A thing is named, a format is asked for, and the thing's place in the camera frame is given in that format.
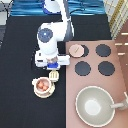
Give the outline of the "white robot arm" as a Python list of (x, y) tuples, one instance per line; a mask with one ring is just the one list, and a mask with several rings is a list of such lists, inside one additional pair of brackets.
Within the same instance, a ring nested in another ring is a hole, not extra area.
[(74, 36), (74, 27), (68, 9), (67, 0), (55, 0), (59, 5), (62, 20), (43, 23), (37, 32), (39, 50), (35, 54), (35, 65), (47, 70), (59, 70), (70, 64), (69, 55), (60, 55), (57, 43), (70, 41)]

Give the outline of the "white and blue gripper body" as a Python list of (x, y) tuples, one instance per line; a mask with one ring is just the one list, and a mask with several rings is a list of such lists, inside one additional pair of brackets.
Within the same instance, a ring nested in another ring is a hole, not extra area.
[(35, 65), (46, 70), (59, 70), (62, 66), (69, 64), (69, 55), (57, 55), (56, 57), (48, 58), (40, 50), (35, 54)]

